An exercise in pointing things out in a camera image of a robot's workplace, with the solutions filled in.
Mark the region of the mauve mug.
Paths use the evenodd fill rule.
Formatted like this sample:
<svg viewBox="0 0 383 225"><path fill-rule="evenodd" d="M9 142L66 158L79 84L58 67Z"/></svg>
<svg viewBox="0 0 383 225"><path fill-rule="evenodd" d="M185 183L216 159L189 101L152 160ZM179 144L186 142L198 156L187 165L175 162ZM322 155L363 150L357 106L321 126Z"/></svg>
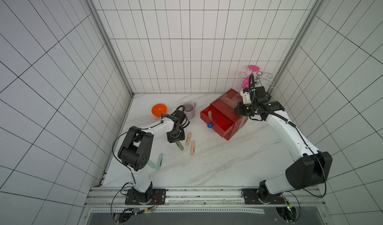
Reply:
<svg viewBox="0 0 383 225"><path fill-rule="evenodd" d="M192 120L195 117L196 102L190 101L183 104L185 107L184 113L188 120Z"/></svg>

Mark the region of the red drawer cabinet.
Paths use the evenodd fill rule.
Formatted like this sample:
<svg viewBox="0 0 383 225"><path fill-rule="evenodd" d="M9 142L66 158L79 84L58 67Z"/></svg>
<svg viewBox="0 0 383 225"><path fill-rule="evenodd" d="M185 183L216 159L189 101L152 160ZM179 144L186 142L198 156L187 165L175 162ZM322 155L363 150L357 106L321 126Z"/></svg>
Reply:
<svg viewBox="0 0 383 225"><path fill-rule="evenodd" d="M226 140L230 140L248 120L235 112L239 102L242 102L240 93L231 88L210 104L212 128Z"/></svg>

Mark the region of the peach knife right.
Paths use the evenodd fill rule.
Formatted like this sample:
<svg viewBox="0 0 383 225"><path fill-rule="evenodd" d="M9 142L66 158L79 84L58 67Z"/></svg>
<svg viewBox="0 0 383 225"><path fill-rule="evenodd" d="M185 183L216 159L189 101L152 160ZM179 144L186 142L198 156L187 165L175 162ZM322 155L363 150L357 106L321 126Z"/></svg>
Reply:
<svg viewBox="0 0 383 225"><path fill-rule="evenodd" d="M191 141L191 149L190 149L190 156L194 156L195 154L195 140Z"/></svg>

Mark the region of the red drawer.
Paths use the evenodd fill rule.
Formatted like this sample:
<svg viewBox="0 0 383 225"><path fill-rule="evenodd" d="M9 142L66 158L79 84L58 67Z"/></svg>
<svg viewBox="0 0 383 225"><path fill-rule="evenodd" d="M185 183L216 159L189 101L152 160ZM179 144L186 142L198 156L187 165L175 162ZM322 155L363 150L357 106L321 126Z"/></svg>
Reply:
<svg viewBox="0 0 383 225"><path fill-rule="evenodd" d="M208 118L208 111L212 112L212 120ZM200 118L206 124L211 123L211 129L226 140L230 140L242 119L235 113L234 108L225 103L210 104L200 112Z"/></svg>

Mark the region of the orange bowl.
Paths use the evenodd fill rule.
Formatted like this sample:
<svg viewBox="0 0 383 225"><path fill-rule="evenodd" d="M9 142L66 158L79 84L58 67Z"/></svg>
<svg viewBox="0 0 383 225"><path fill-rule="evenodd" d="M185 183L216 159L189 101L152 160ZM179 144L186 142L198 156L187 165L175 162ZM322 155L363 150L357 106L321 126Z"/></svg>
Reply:
<svg viewBox="0 0 383 225"><path fill-rule="evenodd" d="M151 112L155 117L161 117L162 114L167 113L167 106L162 103L156 104L152 107Z"/></svg>

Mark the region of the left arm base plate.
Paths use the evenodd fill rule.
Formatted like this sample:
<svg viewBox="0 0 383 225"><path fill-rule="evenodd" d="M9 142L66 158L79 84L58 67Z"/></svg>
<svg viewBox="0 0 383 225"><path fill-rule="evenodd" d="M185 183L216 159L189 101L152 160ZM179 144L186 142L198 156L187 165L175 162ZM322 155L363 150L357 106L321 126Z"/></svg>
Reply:
<svg viewBox="0 0 383 225"><path fill-rule="evenodd" d="M140 193L132 188L127 191L125 205L164 205L166 192L166 189L149 189L145 193Z"/></svg>

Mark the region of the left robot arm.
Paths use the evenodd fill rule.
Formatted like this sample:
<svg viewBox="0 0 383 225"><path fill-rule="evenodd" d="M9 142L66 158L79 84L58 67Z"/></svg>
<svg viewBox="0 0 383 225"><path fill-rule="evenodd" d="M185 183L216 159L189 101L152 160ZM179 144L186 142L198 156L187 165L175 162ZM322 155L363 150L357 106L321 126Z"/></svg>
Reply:
<svg viewBox="0 0 383 225"><path fill-rule="evenodd" d="M171 114L162 114L160 120L143 128L133 126L125 134L125 138L117 153L121 163L131 169L133 191L140 196L150 196L153 187L146 171L152 145L156 138L166 135L168 143L175 143L181 151L184 147L184 129L190 124L185 114L185 106L180 105Z"/></svg>

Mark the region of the pink hourglass stand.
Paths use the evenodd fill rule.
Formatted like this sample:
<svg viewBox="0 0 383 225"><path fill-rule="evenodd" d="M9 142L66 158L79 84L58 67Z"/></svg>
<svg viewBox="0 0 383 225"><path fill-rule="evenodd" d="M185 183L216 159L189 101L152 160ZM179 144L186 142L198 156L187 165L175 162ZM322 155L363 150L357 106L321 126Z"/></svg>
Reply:
<svg viewBox="0 0 383 225"><path fill-rule="evenodd" d="M241 82L241 88L242 89L249 86L249 83L251 81L251 79L250 79L251 76L254 77L255 83L258 83L259 75L257 75L257 73L260 72L260 67L258 67L256 65L249 65L248 69L249 69L249 73L246 73L246 72L240 72L239 73L239 76L243 79Z"/></svg>

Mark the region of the mint green knife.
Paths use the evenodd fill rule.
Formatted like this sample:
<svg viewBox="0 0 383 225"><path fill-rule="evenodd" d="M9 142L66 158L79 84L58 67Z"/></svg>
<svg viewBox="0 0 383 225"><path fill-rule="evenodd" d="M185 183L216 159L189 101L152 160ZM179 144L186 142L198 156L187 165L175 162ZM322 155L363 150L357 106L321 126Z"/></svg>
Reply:
<svg viewBox="0 0 383 225"><path fill-rule="evenodd" d="M160 153L158 160L157 160L157 163L156 163L156 167L155 167L156 170L160 170L160 168L162 166L162 162L163 162L163 157L164 157L164 154Z"/></svg>
<svg viewBox="0 0 383 225"><path fill-rule="evenodd" d="M153 168L153 169L156 168L156 164L155 164L154 162L152 162L151 160L148 160L148 165L149 165L151 168Z"/></svg>

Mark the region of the peach knife middle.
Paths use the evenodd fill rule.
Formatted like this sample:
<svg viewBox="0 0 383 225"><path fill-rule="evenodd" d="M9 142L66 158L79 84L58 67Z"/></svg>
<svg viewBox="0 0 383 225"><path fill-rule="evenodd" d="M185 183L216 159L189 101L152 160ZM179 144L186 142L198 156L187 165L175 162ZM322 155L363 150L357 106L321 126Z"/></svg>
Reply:
<svg viewBox="0 0 383 225"><path fill-rule="evenodd" d="M186 146L189 146L192 140L192 133L188 132L187 139L186 139Z"/></svg>

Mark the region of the peach knife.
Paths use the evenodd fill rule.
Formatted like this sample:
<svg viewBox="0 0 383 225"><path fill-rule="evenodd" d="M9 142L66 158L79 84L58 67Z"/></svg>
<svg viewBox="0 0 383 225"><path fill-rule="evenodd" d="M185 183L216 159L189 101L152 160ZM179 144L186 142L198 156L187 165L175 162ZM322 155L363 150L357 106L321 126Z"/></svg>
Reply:
<svg viewBox="0 0 383 225"><path fill-rule="evenodd" d="M190 156L194 156L195 154L195 140L191 141L191 149L190 149Z"/></svg>
<svg viewBox="0 0 383 225"><path fill-rule="evenodd" d="M192 140L192 133L188 132L187 139L186 139L186 146L189 146Z"/></svg>

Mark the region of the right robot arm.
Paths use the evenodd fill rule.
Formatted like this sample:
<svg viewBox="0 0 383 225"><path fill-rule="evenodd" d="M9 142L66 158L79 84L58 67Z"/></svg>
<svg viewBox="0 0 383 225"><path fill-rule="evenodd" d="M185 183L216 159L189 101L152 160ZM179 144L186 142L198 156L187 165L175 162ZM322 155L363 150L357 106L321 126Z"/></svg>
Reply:
<svg viewBox="0 0 383 225"><path fill-rule="evenodd" d="M235 113L249 119L259 115L278 133L294 161L283 174L260 182L257 191L259 201L269 204L273 197L284 192L325 184L333 162L332 156L320 151L301 133L281 103L270 101L264 87L247 87L240 95L242 101L237 104Z"/></svg>

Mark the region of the aluminium rail frame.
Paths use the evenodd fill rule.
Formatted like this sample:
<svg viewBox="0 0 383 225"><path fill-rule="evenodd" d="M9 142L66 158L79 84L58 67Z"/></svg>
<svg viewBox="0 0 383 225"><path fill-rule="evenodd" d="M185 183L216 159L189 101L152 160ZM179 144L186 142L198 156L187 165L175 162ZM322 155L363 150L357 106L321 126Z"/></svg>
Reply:
<svg viewBox="0 0 383 225"><path fill-rule="evenodd" d="M112 216L121 213L254 213L264 214L265 209L273 208L286 214L296 209L295 222L304 216L323 225L333 221L321 198L303 195L301 191L285 192L272 196L270 202L261 202L257 188L252 187L155 187L149 199L136 195L129 185L117 187L93 187L90 189L79 224L90 221L92 213L108 213Z"/></svg>

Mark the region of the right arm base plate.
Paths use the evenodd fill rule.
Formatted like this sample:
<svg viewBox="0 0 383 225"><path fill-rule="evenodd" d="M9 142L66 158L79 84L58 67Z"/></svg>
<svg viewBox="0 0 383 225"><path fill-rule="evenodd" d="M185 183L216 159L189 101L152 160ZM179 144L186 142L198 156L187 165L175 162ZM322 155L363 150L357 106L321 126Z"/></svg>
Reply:
<svg viewBox="0 0 383 225"><path fill-rule="evenodd" d="M258 191L258 188L244 188L241 190L241 195L247 205L283 205L285 200L280 198L280 195L270 195L263 189Z"/></svg>

